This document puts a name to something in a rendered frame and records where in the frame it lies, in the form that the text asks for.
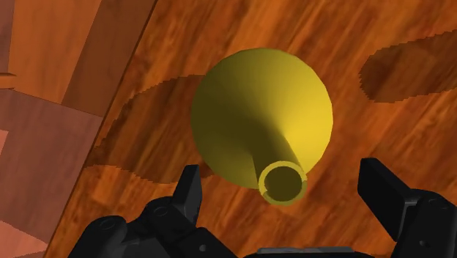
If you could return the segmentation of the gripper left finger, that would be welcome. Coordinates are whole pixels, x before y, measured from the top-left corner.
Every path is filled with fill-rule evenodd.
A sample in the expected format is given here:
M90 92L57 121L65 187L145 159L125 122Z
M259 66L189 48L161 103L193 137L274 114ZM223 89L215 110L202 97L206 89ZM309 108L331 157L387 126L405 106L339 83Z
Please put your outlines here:
M199 167L187 165L172 196L153 199L129 223L119 215L95 219L68 258L237 258L196 226L201 201Z

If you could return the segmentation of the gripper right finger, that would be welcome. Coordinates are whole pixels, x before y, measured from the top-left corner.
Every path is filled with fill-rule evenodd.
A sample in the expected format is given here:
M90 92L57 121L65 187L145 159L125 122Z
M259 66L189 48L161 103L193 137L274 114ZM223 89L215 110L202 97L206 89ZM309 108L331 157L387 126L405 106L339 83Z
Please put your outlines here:
M390 258L457 258L457 206L410 188L381 161L363 158L357 192L395 241Z

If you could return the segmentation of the yellow narrow-necked vase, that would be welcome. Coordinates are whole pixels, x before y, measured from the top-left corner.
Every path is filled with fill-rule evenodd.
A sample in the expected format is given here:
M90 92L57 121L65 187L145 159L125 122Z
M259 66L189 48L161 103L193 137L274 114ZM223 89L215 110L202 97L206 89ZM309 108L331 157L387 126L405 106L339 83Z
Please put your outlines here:
M274 205L301 199L332 134L321 79L284 51L253 48L218 62L193 96L190 124L203 161Z

